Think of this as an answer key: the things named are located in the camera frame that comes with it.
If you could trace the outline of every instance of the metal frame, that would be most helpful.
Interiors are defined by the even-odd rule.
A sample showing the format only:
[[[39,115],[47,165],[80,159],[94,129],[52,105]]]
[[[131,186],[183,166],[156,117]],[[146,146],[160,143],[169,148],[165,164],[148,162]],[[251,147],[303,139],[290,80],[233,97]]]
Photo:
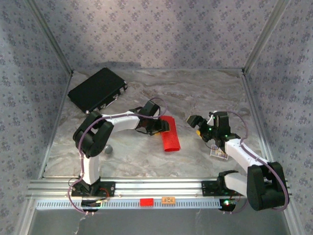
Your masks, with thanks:
[[[112,199],[160,199],[163,196],[173,196],[176,199],[229,198],[203,197],[201,181],[216,178],[107,178],[102,182],[114,181],[115,194]],[[70,178],[44,178],[30,182],[26,197],[29,199],[64,199],[67,198]]]
[[[73,200],[75,206],[80,207],[81,200]],[[176,199],[174,204],[163,204],[161,199],[154,199],[153,206],[140,206],[140,199],[114,199],[103,200],[99,207],[84,207],[93,210],[115,210],[115,209],[220,209],[222,208],[219,199]],[[58,200],[36,200],[38,210],[64,210],[73,209],[67,199]]]
[[[255,97],[252,95],[251,88],[249,86],[249,83],[247,82],[245,74],[242,75],[242,84],[245,89],[249,106],[251,108],[252,117],[256,125],[258,135],[259,135],[262,154],[268,161],[274,162],[275,159],[274,159],[271,147],[266,141],[268,140],[267,131],[261,124],[261,120],[263,118],[261,117],[260,113],[257,111],[257,101],[255,100]],[[304,231],[304,228],[302,226],[302,222],[299,216],[299,212],[295,206],[294,198],[290,197],[289,205],[286,208],[286,210],[284,210],[284,215],[285,215],[290,233],[292,235],[305,234],[305,231]]]
[[[69,77],[69,79],[67,81],[65,90],[63,92],[60,108],[59,108],[56,120],[54,122],[53,129],[52,129],[52,135],[50,136],[49,143],[48,143],[47,149],[45,151],[45,158],[44,158],[43,163],[42,163],[42,165],[40,167],[37,179],[42,179],[44,177],[45,168],[47,166],[46,164],[48,162],[48,158],[49,158],[49,155],[50,155],[50,152],[51,152],[51,147],[52,147],[52,144],[53,144],[53,140],[54,140],[55,134],[56,134],[58,126],[59,126],[59,122],[60,122],[60,119],[61,119],[61,114],[62,114],[65,98],[66,98],[67,91],[68,91],[68,88],[69,88],[69,85],[70,85],[72,77],[73,77],[73,73],[70,74],[70,77]]]
[[[36,209],[35,199],[29,199],[24,202],[19,220],[17,222],[17,226],[14,230],[15,235],[27,235],[28,234],[35,209]]]
[[[278,21],[282,17],[288,3],[290,0],[278,0],[274,9],[272,10],[271,15],[268,18],[268,21],[265,23],[265,26],[254,45],[252,52],[250,53],[246,63],[245,63],[245,71],[249,72],[257,59],[259,58],[264,46],[266,45],[269,37],[271,36],[274,28],[276,27]]]
[[[55,52],[55,55],[59,59],[64,70],[69,75],[71,75],[72,69],[71,69],[66,57],[64,56],[62,49],[60,48],[59,44],[57,43],[56,39],[54,38],[53,33],[50,30],[50,28],[49,28],[44,16],[42,15],[38,5],[36,4],[36,2],[34,0],[24,0],[24,2],[26,3],[29,11],[31,12],[31,14],[35,18],[35,20],[37,21],[40,29],[44,33],[44,36],[46,37],[49,44],[51,45],[53,51]]]

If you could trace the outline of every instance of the blue floral wall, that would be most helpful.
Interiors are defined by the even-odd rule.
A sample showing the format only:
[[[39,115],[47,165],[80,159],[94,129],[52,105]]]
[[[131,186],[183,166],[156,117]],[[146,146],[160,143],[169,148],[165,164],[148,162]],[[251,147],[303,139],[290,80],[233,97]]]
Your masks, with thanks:
[[[75,70],[241,68],[276,0],[38,0]]]
[[[1,235],[38,177],[68,78],[23,1],[0,1]]]
[[[313,1],[290,2],[248,80],[274,158],[313,234]]]

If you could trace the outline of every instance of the black case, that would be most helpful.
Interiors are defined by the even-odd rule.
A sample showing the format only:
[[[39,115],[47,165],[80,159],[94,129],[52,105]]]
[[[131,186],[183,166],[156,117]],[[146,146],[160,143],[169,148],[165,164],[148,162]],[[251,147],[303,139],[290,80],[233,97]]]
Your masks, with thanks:
[[[108,68],[103,68],[68,93],[70,100],[84,113],[101,110],[127,89],[127,83]]]

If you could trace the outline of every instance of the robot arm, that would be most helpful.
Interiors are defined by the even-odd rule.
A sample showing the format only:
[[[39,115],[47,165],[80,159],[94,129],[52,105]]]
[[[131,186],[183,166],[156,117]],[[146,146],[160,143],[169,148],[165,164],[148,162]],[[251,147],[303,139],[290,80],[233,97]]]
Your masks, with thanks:
[[[157,110],[159,110],[159,106],[152,101],[148,101],[144,107],[139,107],[122,114],[102,115],[94,111],[88,115],[73,135],[77,148],[86,129],[94,121],[104,117],[106,119],[101,120],[94,125],[94,129],[98,129],[98,131],[96,133],[92,132],[92,130],[88,131],[82,142],[82,151],[84,153],[84,175],[81,173],[81,176],[87,186],[93,185],[100,179],[98,170],[99,154],[105,148],[111,133],[137,128],[145,128],[147,134],[150,135],[169,131],[169,124],[167,121],[159,118],[151,119],[135,116],[135,114],[138,113],[140,115],[153,117]]]
[[[235,159],[247,173],[247,176],[244,176],[236,171],[221,172],[218,177],[220,188],[231,189],[246,196],[256,211],[284,205],[285,195],[282,187],[261,162],[267,163],[286,187],[281,165],[277,162],[269,163],[241,143],[241,138],[230,131],[227,112],[210,113],[209,121],[193,115],[187,122],[191,127],[198,128],[197,133],[205,142],[213,139],[215,145]]]

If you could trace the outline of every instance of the marble floor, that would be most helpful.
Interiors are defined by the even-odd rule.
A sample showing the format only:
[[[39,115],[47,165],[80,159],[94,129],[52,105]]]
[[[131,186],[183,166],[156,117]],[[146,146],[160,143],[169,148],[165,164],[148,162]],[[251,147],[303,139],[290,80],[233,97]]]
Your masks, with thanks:
[[[103,114],[117,114],[144,105],[152,97],[168,104],[166,115],[176,120],[181,145],[178,152],[164,152],[160,135],[147,136],[126,130],[110,136],[113,147],[109,155],[100,155],[102,177],[216,177],[225,170],[241,167],[230,157],[227,161],[210,156],[204,142],[187,123],[190,115],[207,118],[210,111],[232,110],[239,113],[249,127],[246,144],[261,155],[258,137],[241,78],[235,72],[218,70],[117,70],[128,83],[127,91]],[[88,76],[74,73],[69,90]],[[80,159],[72,140],[73,133],[86,118],[66,96],[58,129],[47,160],[44,177],[78,176]],[[243,136],[241,121],[230,115],[232,132]]]

